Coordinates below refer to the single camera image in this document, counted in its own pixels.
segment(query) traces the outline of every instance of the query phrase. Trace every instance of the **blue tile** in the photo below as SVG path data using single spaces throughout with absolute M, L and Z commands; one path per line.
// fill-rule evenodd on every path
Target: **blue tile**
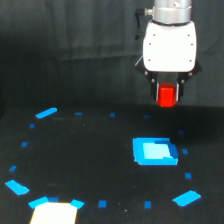
M 145 201 L 145 208 L 151 209 L 151 201 Z
M 80 209 L 82 208 L 82 206 L 84 205 L 84 202 L 81 201 L 77 201 L 77 200 L 72 200 L 71 205 L 73 205 L 74 207 Z
M 30 124 L 30 128 L 34 128 L 35 127 L 35 124 Z
M 17 183 L 14 180 L 10 180 L 10 181 L 6 182 L 5 185 L 7 187 L 9 187 L 17 195 L 26 194 L 27 192 L 29 192 L 28 188 L 20 185 L 19 183 Z
M 28 142 L 23 142 L 21 147 L 26 147 L 28 145 Z
M 11 166 L 11 168 L 9 169 L 10 172 L 15 171 L 15 169 L 17 168 L 17 166 Z
M 49 110 L 45 110 L 45 111 L 37 114 L 36 117 L 39 118 L 39 119 L 41 119 L 41 118 L 44 118 L 46 116 L 49 116 L 49 115 L 51 115 L 51 114 L 53 114 L 55 112 L 57 112 L 57 108 L 51 108 Z
M 56 197 L 51 197 L 51 198 L 48 198 L 49 202 L 58 202 L 58 198 Z
M 35 201 L 31 201 L 31 202 L 29 202 L 28 205 L 29 205 L 32 209 L 34 209 L 34 208 L 36 208 L 38 205 L 44 204 L 44 203 L 46 203 L 46 202 L 49 202 L 48 198 L 47 198 L 47 197 L 43 197 L 43 198 L 39 198 L 39 199 L 37 199 L 37 200 L 35 200 Z
M 75 112 L 75 115 L 81 116 L 82 112 Z
M 184 155 L 187 155 L 188 154 L 187 149 L 182 149 L 182 152 L 183 152 Z
M 98 204 L 98 207 L 99 208 L 106 208 L 107 207 L 107 201 L 100 200 L 99 204 Z
M 185 173 L 186 179 L 191 179 L 191 173 Z
M 194 191 L 188 191 L 187 193 L 173 199 L 174 202 L 176 202 L 179 206 L 186 206 L 196 200 L 201 198 L 201 195 L 194 192 Z

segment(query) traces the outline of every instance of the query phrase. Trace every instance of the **red cube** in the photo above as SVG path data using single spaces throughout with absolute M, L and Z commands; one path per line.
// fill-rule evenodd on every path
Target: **red cube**
M 171 83 L 159 84 L 157 103 L 161 107 L 173 107 L 176 104 L 176 86 Z

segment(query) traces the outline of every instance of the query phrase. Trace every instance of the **blue square marker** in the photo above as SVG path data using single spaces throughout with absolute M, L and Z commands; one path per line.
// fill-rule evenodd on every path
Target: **blue square marker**
M 151 209 L 151 201 L 145 201 L 145 208 Z
M 191 173 L 185 173 L 186 179 L 191 179 Z
M 23 142 L 21 147 L 27 147 L 27 145 L 28 145 L 28 142 Z
M 30 128 L 34 128 L 35 127 L 35 124 L 30 124 Z
M 182 149 L 182 152 L 183 152 L 184 155 L 188 155 L 187 149 Z
M 77 201 L 77 200 L 72 200 L 71 205 L 73 205 L 74 207 L 80 209 L 82 208 L 82 206 L 84 205 L 84 202 L 81 201 Z
M 58 202 L 58 198 L 56 197 L 52 197 L 52 198 L 48 198 L 49 202 Z
M 75 112 L 75 115 L 81 116 L 82 115 L 82 112 Z
M 100 200 L 99 204 L 98 204 L 98 207 L 99 208 L 106 208 L 107 207 L 107 201 Z
M 17 168 L 17 166 L 11 166 L 11 168 L 9 169 L 10 172 L 15 171 L 15 169 Z

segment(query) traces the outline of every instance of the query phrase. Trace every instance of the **white square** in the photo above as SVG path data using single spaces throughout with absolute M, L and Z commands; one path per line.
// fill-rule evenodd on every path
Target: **white square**
M 173 158 L 170 156 L 170 150 L 166 144 L 144 143 L 143 150 L 145 159 Z
M 74 224 L 77 208 L 69 203 L 46 202 L 38 205 L 30 224 Z

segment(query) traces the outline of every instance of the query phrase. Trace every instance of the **white robot housing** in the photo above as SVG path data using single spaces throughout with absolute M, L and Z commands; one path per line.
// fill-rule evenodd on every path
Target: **white robot housing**
M 141 72 L 144 70 L 144 74 L 150 79 L 151 93 L 160 106 L 170 107 L 180 101 L 183 85 L 201 71 L 196 61 L 197 36 L 195 24 L 191 21 L 191 10 L 192 0 L 154 0 L 152 9 L 138 9 L 135 14 L 138 28 L 139 16 L 152 16 L 145 33 L 142 33 L 143 56 L 135 66 Z M 165 84 L 160 88 L 157 82 L 159 72 L 177 72 L 176 88 Z M 172 99 L 161 103 L 161 97 L 168 96 L 169 93 Z

